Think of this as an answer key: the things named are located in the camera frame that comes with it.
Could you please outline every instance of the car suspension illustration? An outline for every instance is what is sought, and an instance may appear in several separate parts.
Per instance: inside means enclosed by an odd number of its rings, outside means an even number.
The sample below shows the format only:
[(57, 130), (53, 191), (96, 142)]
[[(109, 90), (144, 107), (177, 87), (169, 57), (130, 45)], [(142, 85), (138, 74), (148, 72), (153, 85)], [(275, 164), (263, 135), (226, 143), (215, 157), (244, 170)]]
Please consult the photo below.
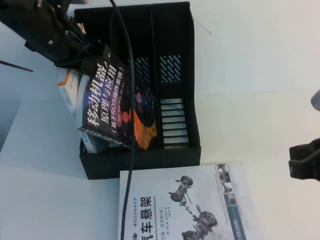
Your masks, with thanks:
[(222, 186), (224, 188), (224, 193), (225, 194), (229, 194), (232, 192), (232, 188), (231, 187), (228, 187), (225, 183), (222, 183)]
[(221, 169), (222, 172), (226, 172), (226, 164), (218, 164), (218, 170)]
[(185, 206), (187, 204), (187, 196), (188, 200), (192, 204), (187, 191), (191, 188), (192, 184), (194, 184), (194, 181), (189, 176), (182, 176), (180, 180), (176, 179), (175, 181), (181, 184), (175, 192), (169, 192), (170, 198), (174, 202), (180, 203), (180, 206)]
[(192, 215), (189, 207), (185, 206), (185, 210), (193, 216), (193, 221), (195, 221), (196, 224), (193, 225), (194, 230), (189, 230), (181, 234), (183, 240), (204, 240), (209, 232), (213, 232), (212, 227), (218, 224), (217, 219), (211, 212), (201, 211), (198, 205), (196, 205), (196, 209), (200, 213), (199, 217)]

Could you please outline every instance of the book spine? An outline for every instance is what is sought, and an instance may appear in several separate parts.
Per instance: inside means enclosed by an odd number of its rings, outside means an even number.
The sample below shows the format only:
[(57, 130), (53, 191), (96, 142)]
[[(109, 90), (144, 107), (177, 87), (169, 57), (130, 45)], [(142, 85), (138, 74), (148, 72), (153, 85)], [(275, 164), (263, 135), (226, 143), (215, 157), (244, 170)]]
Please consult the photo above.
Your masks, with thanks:
[(88, 134), (90, 134), (90, 135), (96, 136), (96, 137), (98, 137), (98, 138), (100, 138), (100, 139), (106, 140), (106, 141), (108, 141), (108, 142), (110, 142), (110, 143), (114, 143), (114, 144), (116, 144), (116, 145), (118, 145), (118, 146), (124, 146), (124, 147), (126, 147), (126, 148), (130, 148), (128, 145), (123, 144), (122, 142), (117, 141), (117, 140), (115, 140), (115, 139), (113, 139), (113, 138), (110, 138), (110, 137), (108, 137), (108, 136), (102, 135), (101, 133), (98, 133), (98, 132), (96, 132), (96, 131), (92, 131), (92, 130), (90, 130), (90, 129), (84, 129), (84, 128), (80, 128), (79, 130), (84, 131), (85, 133), (88, 133)]
[(64, 99), (65, 104), (67, 105), (70, 113), (72, 114), (73, 118), (76, 119), (76, 106), (74, 103), (72, 103), (69, 94), (68, 94), (68, 90), (65, 86), (59, 86), (60, 92), (62, 94), (62, 97)]

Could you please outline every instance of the white book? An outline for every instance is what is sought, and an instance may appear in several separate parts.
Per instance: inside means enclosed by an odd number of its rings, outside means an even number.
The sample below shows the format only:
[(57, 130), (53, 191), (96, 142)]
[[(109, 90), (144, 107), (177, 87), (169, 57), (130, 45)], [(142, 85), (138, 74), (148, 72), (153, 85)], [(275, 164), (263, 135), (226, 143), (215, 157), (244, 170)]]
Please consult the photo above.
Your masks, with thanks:
[[(119, 227), (128, 180), (120, 173)], [(262, 240), (240, 163), (136, 170), (125, 240)]]
[[(78, 88), (82, 76), (82, 73), (73, 69), (57, 68), (57, 85), (74, 120), (76, 120)], [(97, 154), (108, 147), (108, 144), (100, 139), (80, 130), (78, 132), (88, 153)]]

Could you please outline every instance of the white surface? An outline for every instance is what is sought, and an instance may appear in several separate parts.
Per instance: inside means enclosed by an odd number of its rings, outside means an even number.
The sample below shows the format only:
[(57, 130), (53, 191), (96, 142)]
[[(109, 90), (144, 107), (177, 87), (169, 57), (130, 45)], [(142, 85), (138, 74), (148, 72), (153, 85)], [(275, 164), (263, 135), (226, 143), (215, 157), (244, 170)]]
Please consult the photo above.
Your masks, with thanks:
[(63, 101), (21, 105), (0, 153), (0, 240), (117, 239), (119, 180), (89, 181), (79, 143)]
[(266, 240), (318, 240), (320, 183), (290, 178), (289, 148), (320, 137), (313, 91), (195, 99), (201, 164), (240, 161)]
[[(289, 147), (319, 138), (313, 91), (195, 99), (201, 163), (242, 162), (266, 240), (317, 240), (320, 183), (290, 178)], [(0, 153), (0, 240), (115, 240), (119, 180), (86, 179), (63, 102), (25, 103)]]
[(19, 109), (20, 102), (0, 98), (0, 152)]

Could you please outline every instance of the book cover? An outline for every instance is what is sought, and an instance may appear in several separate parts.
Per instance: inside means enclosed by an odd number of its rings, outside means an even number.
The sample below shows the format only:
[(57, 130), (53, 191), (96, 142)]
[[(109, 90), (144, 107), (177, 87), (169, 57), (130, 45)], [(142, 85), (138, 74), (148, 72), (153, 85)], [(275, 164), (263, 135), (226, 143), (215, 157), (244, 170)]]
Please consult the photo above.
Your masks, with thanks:
[[(120, 173), (119, 228), (128, 180)], [(132, 172), (125, 240), (262, 240), (240, 163)]]
[[(73, 119), (76, 119), (77, 96), (81, 77), (82, 73), (76, 70), (57, 68), (57, 85)], [(97, 137), (80, 130), (79, 134), (90, 154), (97, 154), (108, 148), (108, 143)]]
[[(96, 60), (94, 76), (83, 76), (77, 98), (78, 129), (118, 145), (131, 145), (130, 69), (110, 52)], [(136, 147), (157, 145), (156, 97), (151, 87), (135, 78), (134, 135)]]

